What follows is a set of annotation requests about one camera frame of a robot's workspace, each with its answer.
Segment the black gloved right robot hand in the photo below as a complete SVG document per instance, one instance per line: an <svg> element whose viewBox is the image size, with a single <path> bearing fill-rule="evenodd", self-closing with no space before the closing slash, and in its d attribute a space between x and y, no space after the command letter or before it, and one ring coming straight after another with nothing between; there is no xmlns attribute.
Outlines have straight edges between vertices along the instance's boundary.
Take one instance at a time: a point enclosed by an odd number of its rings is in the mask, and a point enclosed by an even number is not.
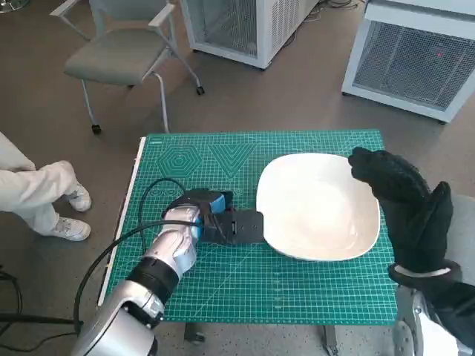
<svg viewBox="0 0 475 356"><path fill-rule="evenodd" d="M353 178L367 183L382 207L396 265L417 274L444 268L450 185L441 181L431 190L414 165L383 150L356 147L348 162Z"/></svg>

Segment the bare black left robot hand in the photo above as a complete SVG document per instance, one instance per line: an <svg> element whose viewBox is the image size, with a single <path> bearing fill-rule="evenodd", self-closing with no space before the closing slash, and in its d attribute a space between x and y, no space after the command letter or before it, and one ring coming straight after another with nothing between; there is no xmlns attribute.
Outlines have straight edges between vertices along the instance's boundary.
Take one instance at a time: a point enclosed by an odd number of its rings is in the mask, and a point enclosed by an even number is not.
<svg viewBox="0 0 475 356"><path fill-rule="evenodd" d="M187 190L183 198L186 204L198 207L197 224L201 227L200 240L207 243L225 244L226 236L218 215L231 208L233 193L196 188Z"/></svg>

